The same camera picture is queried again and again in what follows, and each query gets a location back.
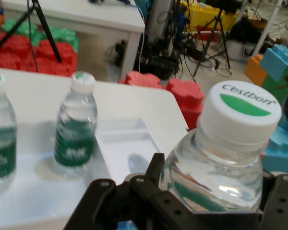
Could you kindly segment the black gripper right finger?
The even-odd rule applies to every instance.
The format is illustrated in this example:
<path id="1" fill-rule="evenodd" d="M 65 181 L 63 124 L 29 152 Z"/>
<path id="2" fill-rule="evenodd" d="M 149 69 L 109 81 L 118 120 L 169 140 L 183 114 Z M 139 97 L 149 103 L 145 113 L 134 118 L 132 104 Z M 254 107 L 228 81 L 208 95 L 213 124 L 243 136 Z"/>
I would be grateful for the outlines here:
<path id="1" fill-rule="evenodd" d="M 264 207 L 260 229 L 288 230 L 288 174 L 276 177 Z"/>

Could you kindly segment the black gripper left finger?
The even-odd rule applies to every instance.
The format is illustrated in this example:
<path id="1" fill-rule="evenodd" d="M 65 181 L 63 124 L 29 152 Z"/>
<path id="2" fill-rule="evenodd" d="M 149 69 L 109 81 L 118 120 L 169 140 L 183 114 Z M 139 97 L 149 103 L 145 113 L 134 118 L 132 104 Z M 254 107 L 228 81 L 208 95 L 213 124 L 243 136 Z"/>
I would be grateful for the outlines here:
<path id="1" fill-rule="evenodd" d="M 90 183 L 67 221 L 66 230 L 115 230 L 132 221 L 139 230 L 205 230 L 206 225 L 172 193 L 158 188 L 163 153 L 155 153 L 144 175 L 120 185 L 111 179 Z"/>

